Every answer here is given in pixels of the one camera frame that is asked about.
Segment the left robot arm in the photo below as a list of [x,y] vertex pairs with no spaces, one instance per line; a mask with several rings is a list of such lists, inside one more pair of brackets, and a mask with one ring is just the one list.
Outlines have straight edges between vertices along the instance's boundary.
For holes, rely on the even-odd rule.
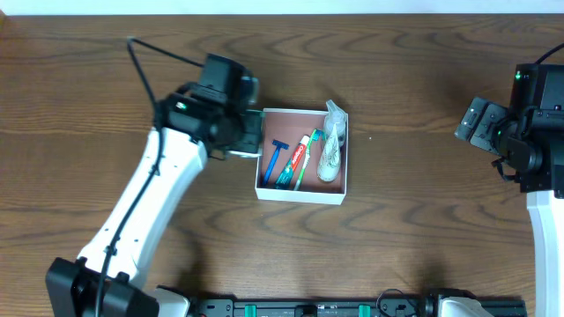
[[262,136],[256,97],[175,92],[154,105],[137,169],[110,216],[75,261],[56,258],[46,286],[56,316],[186,316],[179,291],[143,289],[177,205],[212,151],[255,157]]

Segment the white patterned cream tube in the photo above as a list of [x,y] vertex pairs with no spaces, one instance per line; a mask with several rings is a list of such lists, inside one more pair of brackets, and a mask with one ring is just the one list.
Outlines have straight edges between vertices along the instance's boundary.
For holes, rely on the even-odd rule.
[[333,182],[341,167],[341,153],[338,141],[337,124],[334,123],[326,142],[317,167],[317,177],[323,182]]

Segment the red teal toothpaste tube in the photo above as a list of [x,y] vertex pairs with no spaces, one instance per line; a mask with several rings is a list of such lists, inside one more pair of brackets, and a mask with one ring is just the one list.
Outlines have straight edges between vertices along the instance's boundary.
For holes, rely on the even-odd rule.
[[310,140],[309,135],[304,135],[302,137],[299,144],[295,148],[292,156],[289,158],[284,169],[282,170],[277,181],[275,182],[275,186],[274,186],[275,189],[287,190],[289,188],[293,178],[293,174],[297,169],[297,166],[300,163],[301,158],[305,154],[309,140]]

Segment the green white toothbrush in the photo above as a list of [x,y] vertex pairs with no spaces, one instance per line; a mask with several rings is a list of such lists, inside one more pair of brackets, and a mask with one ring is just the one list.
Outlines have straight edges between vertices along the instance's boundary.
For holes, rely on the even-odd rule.
[[306,169],[308,167],[308,163],[309,163],[309,160],[310,160],[310,157],[311,157],[311,146],[312,146],[312,144],[319,141],[320,139],[324,139],[325,138],[324,135],[325,135],[325,133],[320,129],[314,129],[313,130],[313,132],[312,132],[312,134],[309,138],[307,147],[306,147],[306,151],[305,151],[305,155],[304,155],[304,162],[303,162],[303,165],[302,165],[302,168],[301,168],[301,172],[299,174],[299,178],[296,181],[294,188],[293,188],[294,191],[298,191],[301,187],[301,183],[303,181],[304,174],[306,172]]

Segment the clear pump bottle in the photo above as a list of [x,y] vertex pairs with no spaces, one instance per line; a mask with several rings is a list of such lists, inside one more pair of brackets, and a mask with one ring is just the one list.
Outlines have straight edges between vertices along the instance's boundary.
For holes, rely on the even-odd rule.
[[323,132],[329,136],[333,129],[336,129],[339,146],[343,146],[346,137],[347,113],[340,108],[333,100],[327,100],[327,115],[323,123]]

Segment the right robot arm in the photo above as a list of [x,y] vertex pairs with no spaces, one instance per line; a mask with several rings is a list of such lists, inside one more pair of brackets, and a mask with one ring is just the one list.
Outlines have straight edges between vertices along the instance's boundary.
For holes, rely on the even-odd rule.
[[563,314],[563,68],[516,66],[508,107],[476,97],[455,136],[496,156],[526,195],[535,251],[536,314]]

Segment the blue disposable razor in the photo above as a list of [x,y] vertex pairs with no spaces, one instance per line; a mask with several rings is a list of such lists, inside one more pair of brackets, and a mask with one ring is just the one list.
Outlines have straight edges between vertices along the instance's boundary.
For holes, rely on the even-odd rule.
[[280,151],[288,149],[288,144],[283,143],[283,142],[281,142],[277,139],[272,140],[272,145],[275,147],[275,151],[273,152],[273,154],[271,156],[271,160],[270,160],[269,165],[268,165],[266,172],[264,174],[264,177],[263,177],[263,180],[262,180],[262,186],[263,187],[266,187],[268,185],[268,182],[269,182],[270,177],[271,177],[271,173],[274,169],[274,166],[277,163]]

